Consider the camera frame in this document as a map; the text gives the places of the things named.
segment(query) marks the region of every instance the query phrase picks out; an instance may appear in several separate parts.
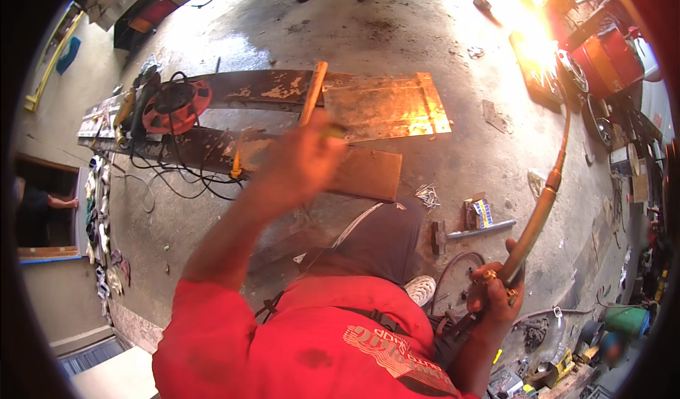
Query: person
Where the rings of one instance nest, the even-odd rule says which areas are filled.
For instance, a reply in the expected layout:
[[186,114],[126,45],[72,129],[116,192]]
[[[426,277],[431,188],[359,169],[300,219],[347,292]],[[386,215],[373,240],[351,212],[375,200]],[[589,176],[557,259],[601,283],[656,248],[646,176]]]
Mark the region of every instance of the person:
[[47,247],[47,219],[50,209],[76,209],[78,198],[62,200],[40,191],[17,176],[14,180],[16,197],[16,241],[19,247]]
[[[492,361],[522,306],[509,306],[499,280],[471,292],[468,308],[488,307],[452,361],[438,364],[425,312],[404,291],[418,264],[422,205],[376,205],[328,248],[309,251],[301,276],[268,308],[264,324],[239,294],[262,229],[314,198],[346,150],[308,125],[271,145],[259,172],[188,259],[172,319],[153,355],[167,398],[478,398]],[[512,240],[506,242],[511,249]],[[472,274],[481,279],[482,266]]]
[[52,209],[77,209],[78,198],[62,200],[53,197],[45,191],[40,191],[32,185],[26,185],[26,180],[17,176],[14,182],[19,207],[25,206],[30,211],[45,213]]

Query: green container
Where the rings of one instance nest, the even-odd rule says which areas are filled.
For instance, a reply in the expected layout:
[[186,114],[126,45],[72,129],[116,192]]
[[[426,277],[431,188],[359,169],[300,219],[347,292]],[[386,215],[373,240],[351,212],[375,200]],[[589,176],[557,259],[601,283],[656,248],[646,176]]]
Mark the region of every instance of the green container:
[[611,307],[605,312],[605,329],[631,339],[640,338],[650,327],[650,312],[639,307]]

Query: sledgehammer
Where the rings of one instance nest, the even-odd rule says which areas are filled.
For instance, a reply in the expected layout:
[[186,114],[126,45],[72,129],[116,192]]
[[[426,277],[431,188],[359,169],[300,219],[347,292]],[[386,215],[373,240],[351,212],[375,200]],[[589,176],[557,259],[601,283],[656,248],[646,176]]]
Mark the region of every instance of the sledgehammer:
[[510,228],[512,225],[516,224],[517,221],[514,219],[506,220],[504,222],[499,222],[497,224],[491,224],[486,228],[470,230],[470,231],[456,231],[454,233],[446,233],[446,225],[443,220],[437,220],[432,223],[432,252],[434,254],[444,254],[446,253],[446,243],[451,240],[460,240],[463,238],[469,238],[471,236],[477,236],[482,234],[493,233],[502,229]]

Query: red t-shirt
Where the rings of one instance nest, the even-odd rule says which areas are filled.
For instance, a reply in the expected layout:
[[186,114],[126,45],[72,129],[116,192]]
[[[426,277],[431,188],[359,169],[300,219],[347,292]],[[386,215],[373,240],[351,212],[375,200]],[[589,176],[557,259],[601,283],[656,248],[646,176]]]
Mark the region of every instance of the red t-shirt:
[[[350,310],[378,309],[411,336]],[[266,324],[216,284],[180,280],[153,357],[169,398],[422,398],[462,395],[438,365],[431,325],[410,297],[376,277],[304,278]]]

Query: pile of nails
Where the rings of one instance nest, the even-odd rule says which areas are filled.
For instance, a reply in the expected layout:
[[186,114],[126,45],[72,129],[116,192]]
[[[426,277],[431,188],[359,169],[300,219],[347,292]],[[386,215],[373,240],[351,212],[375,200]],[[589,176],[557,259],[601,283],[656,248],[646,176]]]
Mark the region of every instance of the pile of nails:
[[433,186],[433,184],[429,185],[423,184],[420,187],[418,187],[417,190],[415,190],[415,196],[423,200],[423,204],[425,204],[425,207],[430,209],[428,213],[431,212],[435,206],[441,206],[435,188],[436,187]]

